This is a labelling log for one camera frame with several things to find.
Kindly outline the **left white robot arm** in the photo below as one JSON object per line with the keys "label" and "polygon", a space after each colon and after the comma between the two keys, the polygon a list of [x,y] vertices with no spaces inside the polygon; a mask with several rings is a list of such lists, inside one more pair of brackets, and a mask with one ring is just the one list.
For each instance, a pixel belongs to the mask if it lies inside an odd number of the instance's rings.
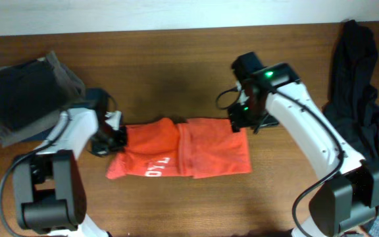
{"label": "left white robot arm", "polygon": [[23,230],[47,236],[109,236],[87,213],[87,199],[77,160],[87,144],[104,157],[127,144],[122,113],[103,89],[87,91],[85,100],[60,113],[41,145],[15,158],[13,176],[16,221]]}

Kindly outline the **orange printed t-shirt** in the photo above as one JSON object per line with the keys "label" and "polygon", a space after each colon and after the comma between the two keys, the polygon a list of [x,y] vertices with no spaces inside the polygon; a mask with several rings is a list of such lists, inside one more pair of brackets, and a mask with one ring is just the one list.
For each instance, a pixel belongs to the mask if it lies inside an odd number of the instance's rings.
{"label": "orange printed t-shirt", "polygon": [[126,175],[210,178],[252,171],[247,131],[233,132],[228,119],[189,118],[174,123],[162,118],[126,129],[128,143],[111,161],[108,179]]}

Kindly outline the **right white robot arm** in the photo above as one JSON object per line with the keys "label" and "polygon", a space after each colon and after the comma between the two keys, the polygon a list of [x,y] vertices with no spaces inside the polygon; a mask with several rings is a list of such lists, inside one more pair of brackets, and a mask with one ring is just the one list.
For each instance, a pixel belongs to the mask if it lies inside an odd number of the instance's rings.
{"label": "right white robot arm", "polygon": [[281,124],[318,178],[291,209],[295,227],[278,236],[341,236],[379,215],[379,163],[352,148],[315,105],[287,63],[266,67],[254,52],[231,66],[238,98],[226,110],[233,132]]}

